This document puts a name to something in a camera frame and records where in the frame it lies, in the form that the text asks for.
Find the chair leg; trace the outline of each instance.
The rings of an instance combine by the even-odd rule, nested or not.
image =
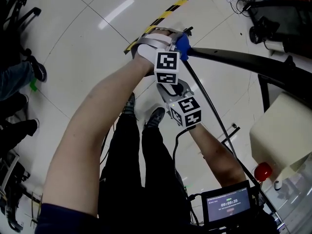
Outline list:
[[[24,49],[22,45],[19,45],[19,52],[25,57],[29,57],[32,54],[30,49]]]
[[[14,6],[8,27],[6,29],[7,31],[9,31],[15,27],[15,22],[19,17],[19,12],[20,12],[21,6],[22,6],[21,2],[17,1],[15,6]]]
[[[18,29],[23,22],[26,21],[27,18],[29,18],[34,13],[35,16],[39,16],[41,13],[41,10],[37,7],[32,8],[30,11],[28,11],[23,17],[21,17],[15,24],[15,28]]]

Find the leg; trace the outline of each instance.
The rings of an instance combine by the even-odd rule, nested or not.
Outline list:
[[[134,107],[134,94],[129,101],[131,99]],[[132,210],[142,203],[143,188],[138,162],[139,131],[134,113],[126,109],[127,106],[119,117],[110,143],[107,162],[100,178],[98,199],[99,217],[116,226],[122,226],[120,221],[123,224],[135,223],[137,215]]]
[[[20,93],[13,94],[10,98],[0,101],[0,119],[6,119],[21,110],[27,103],[27,97]]]
[[[142,150],[146,163],[145,188],[149,199],[157,206],[153,209],[153,217],[162,221],[189,223],[189,202],[183,186],[176,178],[173,160],[163,143],[158,124],[149,127],[155,114],[158,115],[159,123],[165,110],[157,108],[142,133]]]
[[[37,130],[37,127],[37,121],[32,119],[11,124],[1,130],[1,155],[16,147],[16,145],[26,137],[26,135],[32,136]]]
[[[28,61],[11,66],[0,72],[0,101],[8,99],[20,88],[30,83],[34,76],[32,65]]]

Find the jeans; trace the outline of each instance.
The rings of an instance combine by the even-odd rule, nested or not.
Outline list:
[[[122,114],[111,140],[100,178],[98,215],[114,231],[190,223],[190,203],[174,171],[173,160],[158,128],[142,133],[146,163],[145,188],[141,185],[137,121]]]
[[[34,78],[33,67],[28,61],[0,71],[0,101],[11,97]]]

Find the black sleeve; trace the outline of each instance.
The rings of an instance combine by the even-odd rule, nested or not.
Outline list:
[[[61,206],[43,204],[35,234],[99,233],[98,219]]]
[[[279,234],[274,218],[263,209],[259,209],[254,220],[245,222],[238,233]]]

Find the forearm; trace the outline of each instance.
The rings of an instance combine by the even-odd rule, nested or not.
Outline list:
[[[98,83],[70,121],[67,132],[89,144],[102,143],[127,99],[148,72],[145,62],[132,60]]]
[[[222,187],[246,180],[235,157],[201,124],[190,130],[190,134]]]
[[[43,202],[97,215],[104,136],[151,63],[136,58],[98,83],[77,109],[49,167]]]

